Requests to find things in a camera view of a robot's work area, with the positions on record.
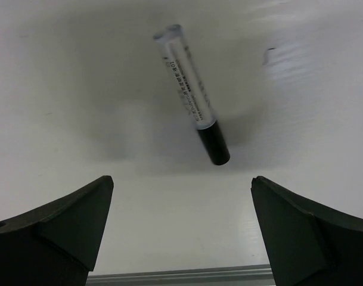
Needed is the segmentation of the white black-tipped makeup pen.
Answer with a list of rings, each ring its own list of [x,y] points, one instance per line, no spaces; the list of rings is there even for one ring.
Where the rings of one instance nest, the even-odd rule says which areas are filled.
[[[230,160],[227,143],[210,104],[203,81],[193,62],[180,24],[172,24],[154,34],[167,72],[207,151],[210,161],[221,166]]]

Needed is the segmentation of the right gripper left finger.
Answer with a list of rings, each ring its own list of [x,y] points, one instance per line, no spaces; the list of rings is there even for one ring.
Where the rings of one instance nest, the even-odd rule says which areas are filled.
[[[113,194],[102,176],[0,221],[0,285],[85,285],[94,270]]]

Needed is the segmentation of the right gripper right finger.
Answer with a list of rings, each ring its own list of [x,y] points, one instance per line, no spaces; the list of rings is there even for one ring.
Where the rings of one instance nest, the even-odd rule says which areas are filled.
[[[263,176],[251,193],[276,285],[363,285],[363,219]]]

